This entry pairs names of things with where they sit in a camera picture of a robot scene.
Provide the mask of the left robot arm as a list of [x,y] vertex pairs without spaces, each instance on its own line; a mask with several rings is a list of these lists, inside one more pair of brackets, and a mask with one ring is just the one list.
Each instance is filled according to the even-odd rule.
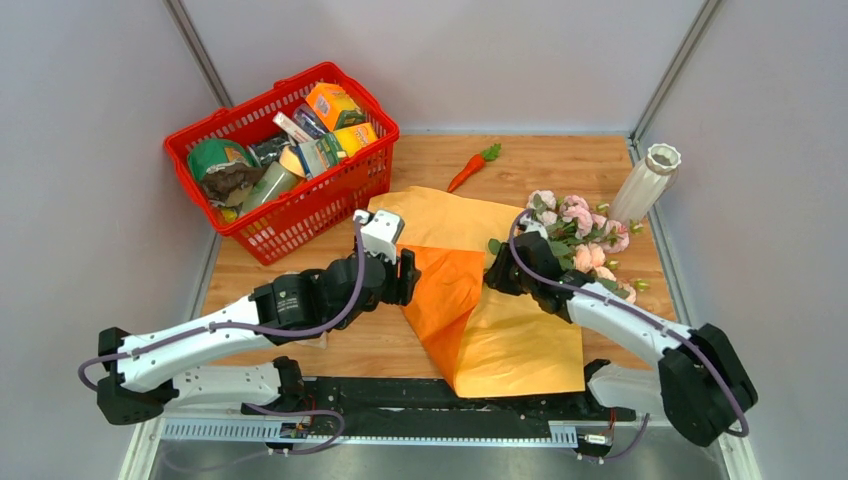
[[347,328],[381,304],[406,306],[421,277],[413,251],[395,258],[366,252],[324,269],[284,274],[216,312],[176,327],[132,334],[118,327],[98,335],[98,354],[78,369],[111,425],[142,423],[184,404],[236,401],[243,412],[276,408],[289,415],[306,399],[292,360],[237,376],[214,361],[311,340]]

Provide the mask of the pink flower bouquet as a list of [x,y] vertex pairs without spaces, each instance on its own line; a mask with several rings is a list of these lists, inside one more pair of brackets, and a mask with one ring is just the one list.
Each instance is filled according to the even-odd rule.
[[500,242],[513,242],[516,227],[523,216],[531,216],[547,227],[532,270],[527,272],[539,283],[528,295],[545,312],[565,314],[567,304],[577,299],[601,302],[634,303],[637,287],[619,280],[613,273],[613,255],[629,246],[629,231],[618,221],[593,211],[578,195],[557,197],[550,190],[536,190],[525,210],[514,217],[514,224],[502,241],[492,239],[490,252],[496,256]]

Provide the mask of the orange wrapping paper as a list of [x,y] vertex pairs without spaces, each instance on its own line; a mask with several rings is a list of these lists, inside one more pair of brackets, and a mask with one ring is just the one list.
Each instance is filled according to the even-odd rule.
[[484,285],[519,208],[409,187],[372,198],[370,210],[399,215],[401,248],[421,272],[402,313],[443,378],[462,398],[581,392],[581,330],[544,313],[528,295]]

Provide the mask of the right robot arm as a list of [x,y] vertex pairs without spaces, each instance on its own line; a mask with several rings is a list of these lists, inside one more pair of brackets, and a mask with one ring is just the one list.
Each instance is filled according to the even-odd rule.
[[599,362],[570,392],[578,415],[592,419],[607,408],[660,415],[701,447],[723,434],[748,434],[745,415],[759,394],[722,329],[689,327],[624,301],[590,274],[564,269],[538,232],[496,242],[491,250],[487,287],[528,295],[543,312],[599,333],[647,364],[638,370]]

